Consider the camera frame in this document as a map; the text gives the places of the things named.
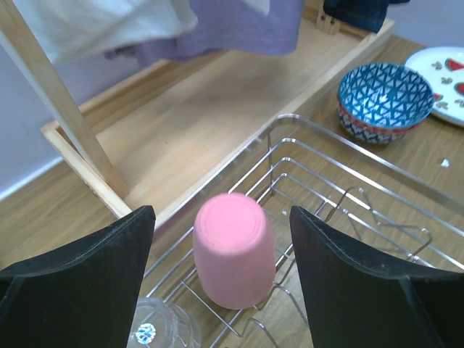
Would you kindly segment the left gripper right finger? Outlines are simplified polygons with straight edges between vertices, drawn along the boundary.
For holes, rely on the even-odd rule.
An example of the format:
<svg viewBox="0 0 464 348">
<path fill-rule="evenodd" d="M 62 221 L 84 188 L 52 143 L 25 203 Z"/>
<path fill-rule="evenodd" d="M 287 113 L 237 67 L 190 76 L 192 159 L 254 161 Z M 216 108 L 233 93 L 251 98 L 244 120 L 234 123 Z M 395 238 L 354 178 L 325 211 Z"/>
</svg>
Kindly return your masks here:
<svg viewBox="0 0 464 348">
<path fill-rule="evenodd" d="M 375 249 L 302 207 L 291 238 L 314 347 L 461 347 L 463 274 Z"/>
</svg>

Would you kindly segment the clear drinking glass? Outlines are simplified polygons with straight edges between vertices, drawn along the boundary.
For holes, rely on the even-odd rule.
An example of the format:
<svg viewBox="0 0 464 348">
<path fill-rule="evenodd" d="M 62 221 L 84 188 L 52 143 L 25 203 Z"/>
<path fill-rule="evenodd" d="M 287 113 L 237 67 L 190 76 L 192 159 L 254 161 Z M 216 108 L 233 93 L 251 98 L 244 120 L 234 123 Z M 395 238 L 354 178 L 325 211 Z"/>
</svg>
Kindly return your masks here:
<svg viewBox="0 0 464 348">
<path fill-rule="evenodd" d="M 201 346 L 199 324 L 183 308 L 160 298 L 138 299 L 127 347 Z"/>
</svg>

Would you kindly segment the blue patterned bowl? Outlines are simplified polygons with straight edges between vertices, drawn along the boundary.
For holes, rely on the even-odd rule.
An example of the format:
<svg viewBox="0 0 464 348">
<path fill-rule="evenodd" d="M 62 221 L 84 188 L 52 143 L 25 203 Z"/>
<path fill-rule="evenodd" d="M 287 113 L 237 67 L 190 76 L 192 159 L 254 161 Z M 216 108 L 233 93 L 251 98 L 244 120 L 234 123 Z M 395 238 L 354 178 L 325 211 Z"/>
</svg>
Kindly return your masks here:
<svg viewBox="0 0 464 348">
<path fill-rule="evenodd" d="M 430 114 L 428 82 L 402 65 L 377 62 L 349 71 L 337 91 L 342 127 L 370 144 L 389 144 L 416 129 Z"/>
</svg>

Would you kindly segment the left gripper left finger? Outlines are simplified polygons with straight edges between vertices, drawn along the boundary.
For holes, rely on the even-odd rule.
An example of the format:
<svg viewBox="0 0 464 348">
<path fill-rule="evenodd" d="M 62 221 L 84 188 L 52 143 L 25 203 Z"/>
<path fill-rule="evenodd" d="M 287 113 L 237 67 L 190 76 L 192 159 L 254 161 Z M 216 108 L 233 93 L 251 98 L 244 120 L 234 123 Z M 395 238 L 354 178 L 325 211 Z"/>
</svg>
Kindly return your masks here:
<svg viewBox="0 0 464 348">
<path fill-rule="evenodd" d="M 155 221 L 142 206 L 1 270 L 1 346 L 125 347 Z"/>
</svg>

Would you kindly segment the pink plastic cup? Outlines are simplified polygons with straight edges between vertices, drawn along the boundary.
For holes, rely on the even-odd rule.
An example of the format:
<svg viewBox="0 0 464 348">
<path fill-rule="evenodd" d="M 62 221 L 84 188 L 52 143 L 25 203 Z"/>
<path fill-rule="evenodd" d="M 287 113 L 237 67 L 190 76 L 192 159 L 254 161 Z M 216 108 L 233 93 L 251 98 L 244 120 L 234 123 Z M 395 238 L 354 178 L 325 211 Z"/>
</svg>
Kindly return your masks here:
<svg viewBox="0 0 464 348">
<path fill-rule="evenodd" d="M 240 193 L 207 200 L 194 221 L 194 263 L 209 299 L 229 310 L 253 307 L 276 275 L 271 224 L 261 206 Z"/>
</svg>

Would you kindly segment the wire dish rack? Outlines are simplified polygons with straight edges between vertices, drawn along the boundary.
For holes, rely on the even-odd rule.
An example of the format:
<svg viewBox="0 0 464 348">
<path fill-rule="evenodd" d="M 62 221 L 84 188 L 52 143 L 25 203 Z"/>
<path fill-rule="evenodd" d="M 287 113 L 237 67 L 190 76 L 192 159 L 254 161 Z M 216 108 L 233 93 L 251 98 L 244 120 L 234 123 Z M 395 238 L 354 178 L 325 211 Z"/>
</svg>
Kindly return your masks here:
<svg viewBox="0 0 464 348">
<path fill-rule="evenodd" d="M 275 238 L 269 295 L 209 299 L 192 250 L 200 207 L 242 193 Z M 461 347 L 463 185 L 438 189 L 295 115 L 273 121 L 156 230 L 141 293 L 191 314 L 203 347 Z"/>
</svg>

